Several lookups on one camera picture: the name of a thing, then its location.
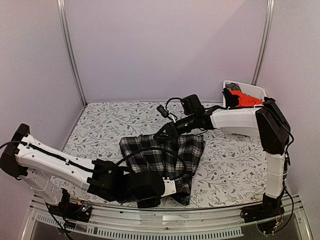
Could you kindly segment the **black white plaid skirt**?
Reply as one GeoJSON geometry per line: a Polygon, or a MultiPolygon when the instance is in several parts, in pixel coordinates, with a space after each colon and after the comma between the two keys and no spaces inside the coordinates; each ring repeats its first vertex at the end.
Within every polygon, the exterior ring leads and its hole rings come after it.
{"type": "Polygon", "coordinates": [[[154,135],[123,137],[119,142],[120,151],[127,167],[135,173],[156,172],[161,177],[182,181],[182,192],[171,197],[183,206],[190,204],[192,178],[195,176],[205,150],[202,135],[187,134],[177,139],[160,143],[154,135]]]}

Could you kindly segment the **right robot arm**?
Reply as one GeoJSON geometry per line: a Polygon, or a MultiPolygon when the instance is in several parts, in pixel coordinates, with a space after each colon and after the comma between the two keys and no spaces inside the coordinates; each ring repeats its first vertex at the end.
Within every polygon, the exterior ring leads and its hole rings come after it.
{"type": "Polygon", "coordinates": [[[293,143],[291,127],[272,98],[265,97],[262,104],[254,106],[219,106],[206,108],[196,94],[180,99],[185,118],[166,123],[155,135],[155,140],[172,141],[194,129],[221,129],[228,134],[258,137],[267,159],[267,184],[264,203],[258,213],[269,218],[278,210],[275,199],[284,193],[290,156],[288,148],[293,143]]]}

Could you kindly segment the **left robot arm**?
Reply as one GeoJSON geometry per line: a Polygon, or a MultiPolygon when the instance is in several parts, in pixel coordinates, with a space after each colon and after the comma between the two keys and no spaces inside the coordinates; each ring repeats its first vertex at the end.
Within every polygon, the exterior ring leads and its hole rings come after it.
{"type": "Polygon", "coordinates": [[[8,175],[25,181],[63,216],[74,213],[66,200],[68,192],[51,182],[57,177],[108,202],[123,203],[131,198],[158,205],[166,192],[164,179],[156,172],[134,172],[112,161],[75,157],[49,147],[30,134],[22,123],[12,139],[3,143],[0,168],[8,175]]]}

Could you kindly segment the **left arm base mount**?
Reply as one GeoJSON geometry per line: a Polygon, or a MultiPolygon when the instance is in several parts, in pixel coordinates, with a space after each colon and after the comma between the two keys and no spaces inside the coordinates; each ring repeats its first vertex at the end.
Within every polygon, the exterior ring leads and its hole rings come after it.
{"type": "Polygon", "coordinates": [[[58,205],[49,204],[49,211],[56,216],[67,220],[75,220],[88,223],[92,213],[92,205],[83,200],[80,202],[71,202],[70,194],[64,188],[62,190],[62,198],[58,205]]]}

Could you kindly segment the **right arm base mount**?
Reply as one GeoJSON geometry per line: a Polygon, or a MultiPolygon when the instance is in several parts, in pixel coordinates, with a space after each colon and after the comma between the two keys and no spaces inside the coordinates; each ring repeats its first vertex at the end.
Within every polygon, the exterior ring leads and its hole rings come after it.
{"type": "Polygon", "coordinates": [[[269,197],[264,193],[262,203],[241,208],[240,217],[245,223],[250,223],[280,216],[285,213],[282,197],[283,192],[277,198],[269,197]]]}

